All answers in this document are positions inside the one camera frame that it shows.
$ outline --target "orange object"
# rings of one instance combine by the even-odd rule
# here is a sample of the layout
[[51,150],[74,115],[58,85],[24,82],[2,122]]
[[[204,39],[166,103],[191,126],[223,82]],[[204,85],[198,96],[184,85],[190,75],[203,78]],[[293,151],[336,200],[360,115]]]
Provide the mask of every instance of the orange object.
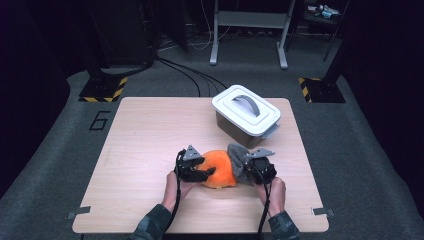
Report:
[[231,160],[226,150],[212,150],[202,155],[205,161],[197,165],[198,170],[208,170],[216,167],[214,174],[208,177],[202,184],[210,188],[224,188],[236,185],[231,168]]

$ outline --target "gray carpet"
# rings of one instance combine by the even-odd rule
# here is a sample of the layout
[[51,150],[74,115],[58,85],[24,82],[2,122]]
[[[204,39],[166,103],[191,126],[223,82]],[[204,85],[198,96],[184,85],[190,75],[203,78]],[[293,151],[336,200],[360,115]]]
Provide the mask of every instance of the gray carpet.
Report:
[[[344,78],[337,82],[346,103],[307,103],[299,77],[322,77],[336,52],[322,62],[327,43],[296,37],[281,70],[273,38],[232,39],[221,43],[217,66],[209,65],[211,45],[204,50],[180,48],[159,56],[186,65],[230,86],[243,85],[262,97],[287,98],[293,108],[323,204],[336,216],[325,233],[302,233],[302,239],[424,239],[424,222],[406,184],[372,134]],[[110,72],[124,72],[116,68]],[[202,97],[206,82],[192,75]],[[66,107],[26,168],[0,201],[0,239],[78,239],[69,211],[79,207],[119,101],[126,96],[198,97],[183,74],[155,62],[130,76],[117,102],[78,101],[86,72],[71,76]],[[90,131],[98,111],[108,118],[103,131]],[[126,235],[86,235],[85,239],[125,239]],[[247,239],[245,235],[167,235],[166,239]]]

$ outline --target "table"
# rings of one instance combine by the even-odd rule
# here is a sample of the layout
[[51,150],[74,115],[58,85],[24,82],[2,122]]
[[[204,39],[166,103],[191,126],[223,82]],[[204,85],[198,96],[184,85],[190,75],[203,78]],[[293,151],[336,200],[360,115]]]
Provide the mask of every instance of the table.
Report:
[[[287,185],[286,209],[302,232],[329,227],[309,161],[286,99],[268,98],[281,111],[281,127],[258,147]],[[216,124],[211,98],[127,97],[122,99],[81,207],[76,233],[130,233],[163,198],[166,175],[177,153],[192,144],[199,153],[227,149],[234,140]],[[181,202],[168,233],[256,233],[263,206],[252,186],[193,189]],[[264,232],[269,232],[266,222]]]
[[216,65],[218,59],[218,26],[238,26],[238,27],[261,27],[261,28],[283,28],[280,42],[277,42],[278,57],[280,67],[287,69],[287,59],[284,52],[284,42],[287,38],[290,21],[296,0],[290,0],[287,13],[258,13],[258,12],[236,12],[219,11],[218,0],[215,0],[214,24],[213,24],[213,45],[209,63]]

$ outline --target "white container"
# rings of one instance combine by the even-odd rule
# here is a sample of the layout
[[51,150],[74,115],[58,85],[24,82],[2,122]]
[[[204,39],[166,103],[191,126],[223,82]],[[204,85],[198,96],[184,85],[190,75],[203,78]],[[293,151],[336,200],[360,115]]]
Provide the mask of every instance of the white container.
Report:
[[233,85],[212,99],[218,126],[248,149],[278,128],[280,110],[249,89]]

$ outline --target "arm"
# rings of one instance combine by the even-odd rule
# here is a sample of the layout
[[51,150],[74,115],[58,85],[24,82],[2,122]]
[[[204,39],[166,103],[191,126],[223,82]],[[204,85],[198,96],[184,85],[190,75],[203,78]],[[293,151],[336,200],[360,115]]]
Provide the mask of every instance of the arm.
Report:
[[[200,183],[181,181],[181,199],[184,200],[188,192]],[[137,225],[136,230],[127,240],[155,240],[161,237],[168,227],[177,199],[177,176],[170,172],[166,178],[166,187],[161,204],[157,204]]]
[[[270,203],[268,215],[270,216],[269,225],[275,239],[300,239],[299,229],[291,220],[290,216],[284,209],[286,202],[286,184],[281,178],[275,177],[272,180]],[[262,204],[265,204],[266,194],[263,185],[256,185],[256,190],[259,194]]]

